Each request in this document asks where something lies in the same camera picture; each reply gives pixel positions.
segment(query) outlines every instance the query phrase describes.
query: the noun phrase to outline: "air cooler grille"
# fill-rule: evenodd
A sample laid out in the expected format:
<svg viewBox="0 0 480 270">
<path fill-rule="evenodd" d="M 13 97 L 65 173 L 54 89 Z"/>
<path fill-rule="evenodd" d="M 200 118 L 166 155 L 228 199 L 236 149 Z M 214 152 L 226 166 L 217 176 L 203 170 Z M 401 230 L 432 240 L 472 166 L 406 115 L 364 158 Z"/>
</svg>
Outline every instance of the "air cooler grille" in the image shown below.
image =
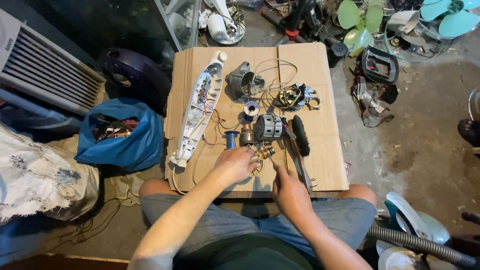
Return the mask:
<svg viewBox="0 0 480 270">
<path fill-rule="evenodd" d="M 55 95 L 58 106 L 69 109 L 72 105 L 79 106 L 77 113 L 97 105 L 97 96 L 103 84 L 36 41 L 23 27 L 1 73 L 36 86 L 35 96 L 38 98 L 41 98 L 39 94 Z"/>
</svg>

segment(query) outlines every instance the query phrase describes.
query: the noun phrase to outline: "flexible hose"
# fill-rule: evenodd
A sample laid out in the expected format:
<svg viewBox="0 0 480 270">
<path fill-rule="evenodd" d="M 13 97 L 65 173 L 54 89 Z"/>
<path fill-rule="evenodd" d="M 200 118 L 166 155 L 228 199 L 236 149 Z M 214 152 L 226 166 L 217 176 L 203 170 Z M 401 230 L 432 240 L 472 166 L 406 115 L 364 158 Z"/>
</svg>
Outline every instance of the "flexible hose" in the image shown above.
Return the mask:
<svg viewBox="0 0 480 270">
<path fill-rule="evenodd" d="M 368 230 L 367 236 L 372 236 L 382 241 L 401 244 L 403 246 L 425 252 L 441 260 L 458 265 L 473 266 L 476 263 L 475 258 L 455 251 L 444 245 L 388 228 L 373 226 Z"/>
</svg>

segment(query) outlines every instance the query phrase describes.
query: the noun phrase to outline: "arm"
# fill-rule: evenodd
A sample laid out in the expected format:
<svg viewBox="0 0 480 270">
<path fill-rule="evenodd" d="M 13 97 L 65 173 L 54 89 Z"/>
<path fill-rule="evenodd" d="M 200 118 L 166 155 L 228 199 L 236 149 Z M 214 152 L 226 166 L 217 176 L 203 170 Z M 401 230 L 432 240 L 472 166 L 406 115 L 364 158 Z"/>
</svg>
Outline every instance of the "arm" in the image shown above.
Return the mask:
<svg viewBox="0 0 480 270">
<path fill-rule="evenodd" d="M 326 270 L 371 270 L 370 265 L 317 217 L 307 189 L 295 173 L 274 164 L 273 197 L 278 208 L 307 239 Z"/>
<path fill-rule="evenodd" d="M 173 257 L 185 243 L 210 203 L 227 187 L 258 167 L 254 151 L 236 147 L 222 152 L 214 168 L 152 225 L 138 245 L 128 269 L 172 269 Z"/>
</svg>

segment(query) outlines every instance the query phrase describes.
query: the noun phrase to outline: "blue plastic bag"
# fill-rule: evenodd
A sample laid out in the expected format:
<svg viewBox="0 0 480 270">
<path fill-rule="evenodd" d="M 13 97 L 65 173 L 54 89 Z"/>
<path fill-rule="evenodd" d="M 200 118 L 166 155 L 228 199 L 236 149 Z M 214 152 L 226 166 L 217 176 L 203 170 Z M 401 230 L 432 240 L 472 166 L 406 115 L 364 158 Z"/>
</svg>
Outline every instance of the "blue plastic bag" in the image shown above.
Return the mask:
<svg viewBox="0 0 480 270">
<path fill-rule="evenodd" d="M 128 137 L 109 138 L 96 143 L 92 130 L 101 113 L 117 119 L 137 117 L 137 127 Z M 112 164 L 127 171 L 152 167 L 160 162 L 163 143 L 162 118 L 145 103 L 132 98 L 116 98 L 93 107 L 80 127 L 75 160 L 82 163 Z"/>
</svg>

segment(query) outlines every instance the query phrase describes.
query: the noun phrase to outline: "cardboard sheet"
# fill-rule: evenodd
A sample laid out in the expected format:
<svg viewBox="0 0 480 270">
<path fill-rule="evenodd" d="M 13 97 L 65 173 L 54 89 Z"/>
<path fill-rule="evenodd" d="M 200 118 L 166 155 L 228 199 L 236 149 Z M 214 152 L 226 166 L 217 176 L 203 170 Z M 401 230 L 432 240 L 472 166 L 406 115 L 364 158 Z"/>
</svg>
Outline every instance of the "cardboard sheet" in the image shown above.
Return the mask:
<svg viewBox="0 0 480 270">
<path fill-rule="evenodd" d="M 307 106 L 298 112 L 281 112 L 275 109 L 276 115 L 284 114 L 288 119 L 297 114 L 303 120 L 305 131 L 310 142 L 311 154 L 305 158 L 305 163 L 311 178 L 316 181 L 313 185 L 314 191 L 335 191 L 347 190 L 348 182 L 343 161 L 341 142 L 338 136 L 338 125 L 332 83 L 328 69 L 325 46 L 322 43 L 304 43 L 281 45 L 278 48 L 192 48 L 175 54 L 173 66 L 172 90 L 168 97 L 167 118 L 165 119 L 165 137 L 169 139 L 168 153 L 166 158 L 165 177 L 168 179 L 170 188 L 174 164 L 169 162 L 169 156 L 176 150 L 178 137 L 181 132 L 181 124 L 187 100 L 202 70 L 208 65 L 215 50 L 224 51 L 228 60 L 224 62 L 223 78 L 236 69 L 242 62 L 250 62 L 251 71 L 261 72 L 267 85 L 276 82 L 287 82 L 294 74 L 295 69 L 288 65 L 282 65 L 275 59 L 288 61 L 298 68 L 298 73 L 292 80 L 293 83 L 305 83 L 311 89 L 317 91 L 322 101 L 319 110 L 309 110 Z M 223 83 L 222 94 L 216 106 L 218 113 L 214 113 L 210 123 L 205 130 L 208 142 L 216 143 L 212 148 L 204 146 L 201 141 L 193 157 L 188 161 L 186 168 L 175 168 L 175 181 L 177 187 L 182 191 L 188 191 L 195 186 L 195 183 L 204 178 L 213 167 L 215 160 L 225 149 L 226 130 L 235 129 L 240 131 L 243 118 L 243 103 L 235 103 L 225 91 L 226 82 Z M 261 114 L 268 109 L 268 104 L 260 100 L 261 94 L 256 95 L 252 100 L 260 103 Z M 216 120 L 222 119 L 221 125 L 216 125 Z M 276 140 L 265 146 L 274 147 L 276 154 L 272 157 L 276 162 L 284 164 L 288 169 L 295 170 L 296 158 L 292 158 L 291 145 L 289 141 Z M 229 187 L 226 191 L 271 191 L 272 182 L 275 178 L 270 160 L 266 160 L 262 170 L 254 177 Z"/>
</svg>

